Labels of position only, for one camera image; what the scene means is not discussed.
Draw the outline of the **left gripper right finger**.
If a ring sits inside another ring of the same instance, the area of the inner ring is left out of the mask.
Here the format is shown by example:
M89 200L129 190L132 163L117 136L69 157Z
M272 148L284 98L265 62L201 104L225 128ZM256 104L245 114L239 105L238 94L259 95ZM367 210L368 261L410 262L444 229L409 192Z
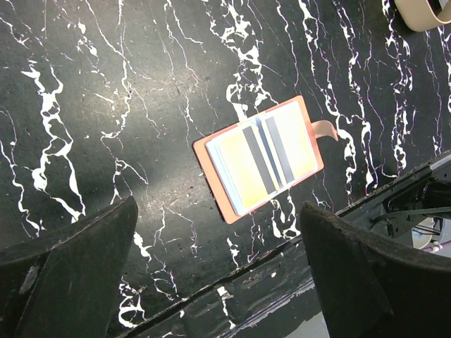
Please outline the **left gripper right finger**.
M330 337L449 337L450 259L399 244L313 204L300 213Z

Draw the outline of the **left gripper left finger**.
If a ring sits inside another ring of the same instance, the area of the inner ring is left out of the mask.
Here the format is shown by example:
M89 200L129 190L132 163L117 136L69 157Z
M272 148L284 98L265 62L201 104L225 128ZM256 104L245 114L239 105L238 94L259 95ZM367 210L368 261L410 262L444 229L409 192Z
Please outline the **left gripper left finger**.
M2 337L105 337L137 224L133 197L1 250Z

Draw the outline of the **pink leather card holder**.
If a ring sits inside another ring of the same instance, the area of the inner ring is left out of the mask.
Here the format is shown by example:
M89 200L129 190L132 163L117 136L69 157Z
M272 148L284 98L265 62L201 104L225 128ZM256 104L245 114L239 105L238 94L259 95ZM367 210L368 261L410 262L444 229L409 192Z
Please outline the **pink leather card holder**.
M226 223L232 224L324 167L317 140L338 139L295 96L197 140L193 149Z

